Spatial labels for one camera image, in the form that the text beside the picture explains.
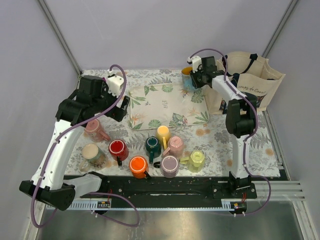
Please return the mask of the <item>blue floral mug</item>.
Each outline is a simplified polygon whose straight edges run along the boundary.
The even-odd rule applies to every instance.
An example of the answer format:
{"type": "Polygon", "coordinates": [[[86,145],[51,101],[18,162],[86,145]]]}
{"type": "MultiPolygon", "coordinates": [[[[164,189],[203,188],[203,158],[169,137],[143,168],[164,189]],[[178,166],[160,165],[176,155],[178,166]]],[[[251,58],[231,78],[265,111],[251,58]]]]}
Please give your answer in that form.
{"type": "Polygon", "coordinates": [[[196,88],[193,86],[192,78],[190,75],[192,70],[192,67],[185,67],[181,70],[183,88],[189,92],[194,92],[196,90],[196,88]]]}

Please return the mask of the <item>pink faceted mug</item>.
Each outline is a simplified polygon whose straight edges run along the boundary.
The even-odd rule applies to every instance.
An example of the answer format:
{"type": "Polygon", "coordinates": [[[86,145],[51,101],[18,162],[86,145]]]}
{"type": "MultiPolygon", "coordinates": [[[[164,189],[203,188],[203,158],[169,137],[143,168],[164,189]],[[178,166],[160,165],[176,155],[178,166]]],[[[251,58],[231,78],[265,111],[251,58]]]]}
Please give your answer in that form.
{"type": "Polygon", "coordinates": [[[177,159],[180,159],[180,157],[183,155],[184,151],[184,141],[179,136],[172,136],[167,144],[167,148],[162,153],[162,157],[166,156],[174,156],[177,159]]]}

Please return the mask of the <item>light green mug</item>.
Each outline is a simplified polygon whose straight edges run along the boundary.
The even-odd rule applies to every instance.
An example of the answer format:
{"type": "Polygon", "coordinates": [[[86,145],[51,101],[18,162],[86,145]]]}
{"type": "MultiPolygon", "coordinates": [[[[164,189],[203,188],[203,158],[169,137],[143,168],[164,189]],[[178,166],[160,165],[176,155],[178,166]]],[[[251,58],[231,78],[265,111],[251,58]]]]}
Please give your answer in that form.
{"type": "Polygon", "coordinates": [[[189,156],[182,157],[180,163],[188,166],[192,173],[198,173],[205,165],[205,155],[200,150],[194,150],[189,156]]]}

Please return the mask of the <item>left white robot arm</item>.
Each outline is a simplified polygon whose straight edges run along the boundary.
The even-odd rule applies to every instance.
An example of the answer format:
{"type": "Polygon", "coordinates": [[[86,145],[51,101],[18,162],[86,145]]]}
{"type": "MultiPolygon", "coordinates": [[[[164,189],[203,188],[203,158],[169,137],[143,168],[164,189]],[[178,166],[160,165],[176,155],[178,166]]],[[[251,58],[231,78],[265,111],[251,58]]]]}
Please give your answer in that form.
{"type": "Polygon", "coordinates": [[[61,211],[68,209],[75,198],[91,192],[98,198],[106,196],[109,186],[103,182],[102,174],[86,173],[64,180],[65,170],[89,121],[103,115],[122,121],[130,101],[124,90],[125,80],[121,76],[82,76],[79,87],[58,106],[53,134],[41,164],[30,180],[20,183],[19,190],[61,211]]]}

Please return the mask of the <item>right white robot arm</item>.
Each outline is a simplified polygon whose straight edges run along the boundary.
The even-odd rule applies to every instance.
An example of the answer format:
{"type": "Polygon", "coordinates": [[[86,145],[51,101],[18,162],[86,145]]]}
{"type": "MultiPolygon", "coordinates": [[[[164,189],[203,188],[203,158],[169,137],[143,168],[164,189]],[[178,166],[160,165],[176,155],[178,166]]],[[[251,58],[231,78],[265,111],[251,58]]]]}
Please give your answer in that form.
{"type": "Polygon", "coordinates": [[[252,176],[248,173],[246,158],[248,143],[257,128],[256,100],[247,97],[229,80],[227,73],[218,70],[213,56],[191,56],[187,63],[192,65],[190,77],[196,88],[209,86],[218,92],[227,103],[225,125],[231,135],[232,166],[226,186],[221,188],[224,198],[257,198],[252,176]]]}

